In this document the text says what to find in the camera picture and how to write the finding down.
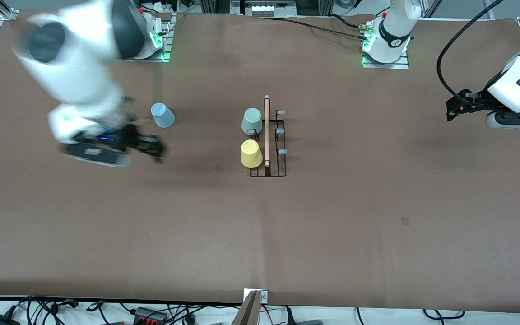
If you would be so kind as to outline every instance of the brown table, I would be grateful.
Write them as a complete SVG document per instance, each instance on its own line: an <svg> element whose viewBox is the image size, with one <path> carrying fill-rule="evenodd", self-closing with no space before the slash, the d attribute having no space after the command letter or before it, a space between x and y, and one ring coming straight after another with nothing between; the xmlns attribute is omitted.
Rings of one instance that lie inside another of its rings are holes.
<svg viewBox="0 0 520 325"><path fill-rule="evenodd" d="M411 69L374 70L347 37L189 15L171 62L113 66L141 117L164 101L177 120L144 128L165 164L113 169L56 149L57 102L10 51L32 13L0 34L0 294L238 302L252 287L271 304L520 312L520 131L447 123L435 72L464 22L419 22ZM443 71L481 90L519 49L514 21L477 23ZM243 112L266 94L287 110L281 179L239 161Z"/></svg>

